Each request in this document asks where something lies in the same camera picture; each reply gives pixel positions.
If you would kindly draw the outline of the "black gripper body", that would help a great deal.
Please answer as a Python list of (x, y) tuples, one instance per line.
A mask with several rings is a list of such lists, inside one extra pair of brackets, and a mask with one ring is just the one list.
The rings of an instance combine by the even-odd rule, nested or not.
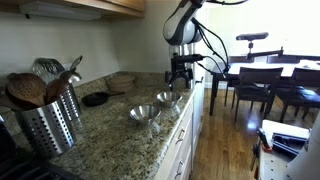
[(192, 70), (187, 68), (185, 64), (201, 61), (202, 59), (203, 56), (200, 54), (176, 55), (171, 59), (171, 72), (173, 74), (192, 72)]

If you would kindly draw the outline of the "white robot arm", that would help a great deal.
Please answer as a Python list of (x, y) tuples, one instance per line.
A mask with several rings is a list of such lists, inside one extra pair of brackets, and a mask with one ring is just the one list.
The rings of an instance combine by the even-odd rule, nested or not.
[[(183, 46), (199, 42), (201, 40), (200, 30), (194, 21), (194, 15), (206, 0), (181, 0), (169, 16), (163, 26), (163, 37), (171, 46)], [(186, 68), (186, 63), (194, 63), (202, 60), (199, 54), (174, 55), (171, 58), (171, 71), (165, 72), (165, 82), (170, 90), (176, 79), (183, 78), (186, 88), (191, 88), (193, 72)]]

